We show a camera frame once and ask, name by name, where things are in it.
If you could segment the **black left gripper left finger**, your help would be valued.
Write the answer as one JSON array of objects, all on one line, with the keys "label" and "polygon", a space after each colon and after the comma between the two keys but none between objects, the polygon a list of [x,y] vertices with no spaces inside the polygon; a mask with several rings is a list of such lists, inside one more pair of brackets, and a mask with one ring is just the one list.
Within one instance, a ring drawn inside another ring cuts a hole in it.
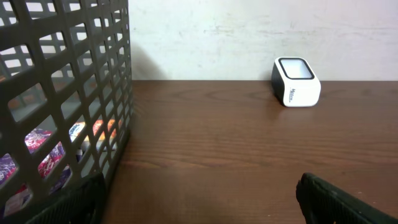
[{"label": "black left gripper left finger", "polygon": [[30,207],[25,222],[100,223],[105,199],[106,184],[103,174],[89,175]]}]

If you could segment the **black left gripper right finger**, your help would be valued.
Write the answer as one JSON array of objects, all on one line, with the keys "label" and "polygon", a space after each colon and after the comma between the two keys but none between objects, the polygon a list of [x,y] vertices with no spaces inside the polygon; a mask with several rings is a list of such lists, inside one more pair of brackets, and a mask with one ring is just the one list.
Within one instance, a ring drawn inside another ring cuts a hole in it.
[{"label": "black left gripper right finger", "polygon": [[307,224],[397,224],[396,218],[308,172],[298,181],[296,199]]}]

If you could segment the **grey plastic mesh basket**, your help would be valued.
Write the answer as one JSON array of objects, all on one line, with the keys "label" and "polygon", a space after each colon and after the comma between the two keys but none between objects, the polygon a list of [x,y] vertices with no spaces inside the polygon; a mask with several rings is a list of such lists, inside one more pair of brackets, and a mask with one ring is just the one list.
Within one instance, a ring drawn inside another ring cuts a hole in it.
[{"label": "grey plastic mesh basket", "polygon": [[134,116],[130,49],[126,0],[1,0],[2,223],[98,173],[106,205]]}]

